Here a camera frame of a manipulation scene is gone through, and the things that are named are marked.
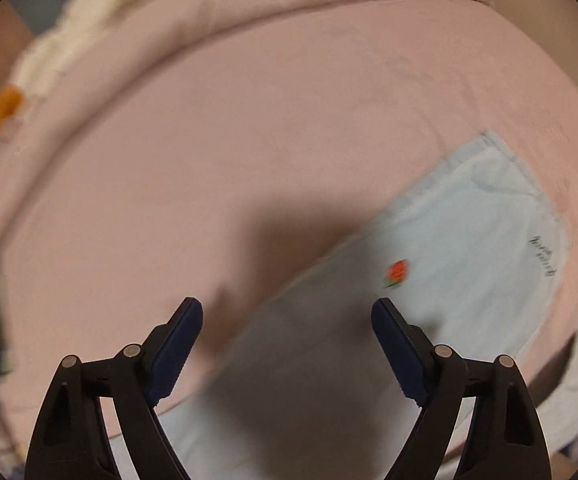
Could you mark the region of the light blue strawberry pants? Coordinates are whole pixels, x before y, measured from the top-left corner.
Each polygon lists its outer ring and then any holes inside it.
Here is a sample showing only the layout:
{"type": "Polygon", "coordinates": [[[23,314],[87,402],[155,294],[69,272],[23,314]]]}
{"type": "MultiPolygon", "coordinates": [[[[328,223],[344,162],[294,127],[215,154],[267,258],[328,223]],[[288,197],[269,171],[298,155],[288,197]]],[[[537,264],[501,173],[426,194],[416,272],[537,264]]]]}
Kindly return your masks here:
{"type": "Polygon", "coordinates": [[[424,393],[404,326],[527,366],[572,268],[528,166],[483,133],[267,301],[161,424],[195,479],[381,479],[424,393]]]}

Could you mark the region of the pink bed sheet mattress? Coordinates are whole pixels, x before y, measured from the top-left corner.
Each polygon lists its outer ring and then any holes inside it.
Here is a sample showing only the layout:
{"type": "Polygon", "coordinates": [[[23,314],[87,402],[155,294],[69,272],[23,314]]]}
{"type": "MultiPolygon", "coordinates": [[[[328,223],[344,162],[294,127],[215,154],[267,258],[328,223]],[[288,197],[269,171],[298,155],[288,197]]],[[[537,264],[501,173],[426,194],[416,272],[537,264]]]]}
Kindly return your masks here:
{"type": "Polygon", "coordinates": [[[578,322],[578,90],[472,0],[374,0],[279,15],[182,51],[81,126],[0,254],[31,437],[58,356],[100,356],[185,295],[207,360],[263,300],[458,145],[494,130],[572,244],[532,367],[578,322]]]}

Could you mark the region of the white goose plush toy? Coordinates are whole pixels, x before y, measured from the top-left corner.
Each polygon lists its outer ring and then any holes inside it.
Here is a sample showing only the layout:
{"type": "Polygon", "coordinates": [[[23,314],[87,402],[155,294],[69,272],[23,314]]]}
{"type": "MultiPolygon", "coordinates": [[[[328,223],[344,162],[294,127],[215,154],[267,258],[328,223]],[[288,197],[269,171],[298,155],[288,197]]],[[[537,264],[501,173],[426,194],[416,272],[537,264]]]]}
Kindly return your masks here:
{"type": "Polygon", "coordinates": [[[49,89],[111,23],[129,0],[66,0],[50,29],[18,55],[0,88],[0,128],[49,89]]]}

